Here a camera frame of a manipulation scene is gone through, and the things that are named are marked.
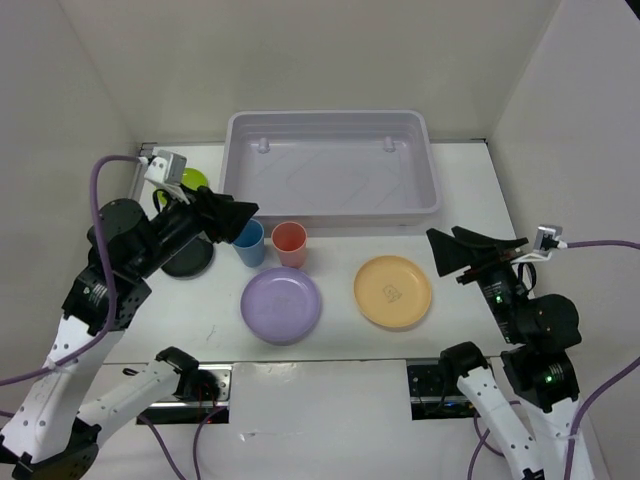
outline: white surface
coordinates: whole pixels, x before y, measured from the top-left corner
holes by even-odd
[[[502,391],[497,388],[489,368],[478,367],[469,371],[466,377],[458,378],[456,385],[475,405],[487,427],[491,429],[491,435],[498,450],[505,455],[514,480],[522,480],[523,472],[527,469],[532,473],[542,470],[537,442],[532,440],[532,435],[518,419]],[[545,478],[555,479],[547,476],[546,471]]]
[[[411,108],[490,133],[558,0],[60,0],[141,141],[240,110]]]
[[[117,388],[82,405],[78,418],[87,425],[100,425],[100,448],[111,436],[144,412],[149,405],[173,395],[180,374],[173,365],[154,360]]]
[[[538,223],[567,241],[640,241],[640,21],[624,0],[560,6],[489,142],[519,235]],[[637,251],[570,250],[538,268],[536,292],[571,298],[583,343],[569,351],[586,397],[640,354]],[[640,471],[634,373],[598,400],[592,418],[617,479]]]
[[[87,330],[87,324],[75,317],[61,319],[58,335],[44,366],[51,368],[55,362],[88,344],[93,336]],[[108,333],[100,343],[80,355],[77,362],[69,362],[63,369],[42,376],[33,383],[20,409],[2,428],[3,446],[18,457],[27,453],[33,463],[63,452],[69,444],[71,427],[85,394],[107,353],[123,333]]]
[[[220,176],[272,228],[417,224],[442,200],[424,118],[406,110],[238,113]]]
[[[210,184],[218,181],[222,146],[162,146],[187,157]],[[443,207],[434,225],[464,225],[499,238],[513,230],[484,144],[433,145],[442,183]],[[145,185],[141,205],[154,213]],[[153,293],[141,306],[124,339],[108,362],[144,362],[169,345],[200,361],[344,360],[437,357],[451,345],[472,339],[486,355],[505,349],[480,289],[439,278],[426,235],[319,238],[307,242],[303,270],[316,282],[323,299],[315,330],[303,341],[276,347],[257,339],[240,316],[245,285],[266,268],[278,266],[270,241],[258,269],[245,267],[230,245],[216,246],[212,267],[200,277],[179,281],[158,271],[149,278]],[[367,260],[379,255],[404,256],[429,277],[433,301],[425,320],[406,332],[388,332],[368,322],[353,298],[353,280]]]
[[[57,2],[0,1],[0,62],[0,377],[8,378],[42,365],[86,265],[91,167],[133,151],[133,141]],[[106,167],[102,201],[125,195],[132,171]],[[15,411],[29,388],[0,389],[0,408]]]
[[[522,401],[531,422],[531,429],[542,454],[545,479],[562,479],[567,462],[567,450],[571,436],[571,422],[576,416],[580,401],[565,398],[553,405],[549,413],[527,401]],[[573,457],[571,478],[573,480],[595,480],[589,452],[584,441],[582,430],[575,435],[575,453]]]
[[[499,361],[494,369],[511,400]],[[123,381],[121,370],[103,367],[90,395]],[[159,427],[189,479],[195,478],[195,429]],[[239,364],[229,424],[203,429],[198,458],[207,480],[452,480],[466,478],[476,444],[471,419],[411,420],[403,361]],[[592,460],[598,480],[608,480],[597,447]],[[85,478],[174,477],[149,429],[130,423],[106,443]],[[504,459],[485,451],[473,478],[511,475]]]

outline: orange cup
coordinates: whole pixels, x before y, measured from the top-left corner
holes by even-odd
[[[284,222],[271,233],[280,263],[285,267],[300,268],[307,259],[307,231],[296,222]]]

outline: plate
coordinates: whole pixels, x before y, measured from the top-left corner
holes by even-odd
[[[289,267],[259,273],[240,299],[242,318],[249,329],[274,345],[290,345],[307,336],[318,323],[320,307],[313,280]]]
[[[392,255],[365,263],[353,293],[362,314],[386,328],[415,325],[431,304],[431,284],[424,272],[406,258]]]

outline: blue cup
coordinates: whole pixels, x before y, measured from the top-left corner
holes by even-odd
[[[242,233],[233,242],[240,260],[247,267],[257,267],[264,262],[264,227],[254,219],[249,220]]]

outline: cup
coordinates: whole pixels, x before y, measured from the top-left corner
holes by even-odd
[[[307,231],[296,222],[284,222],[271,233],[280,263],[285,267],[300,268],[307,259]]]
[[[233,248],[236,249],[240,260],[247,267],[257,267],[264,262],[264,227],[262,224],[253,218],[249,220],[233,242]]]

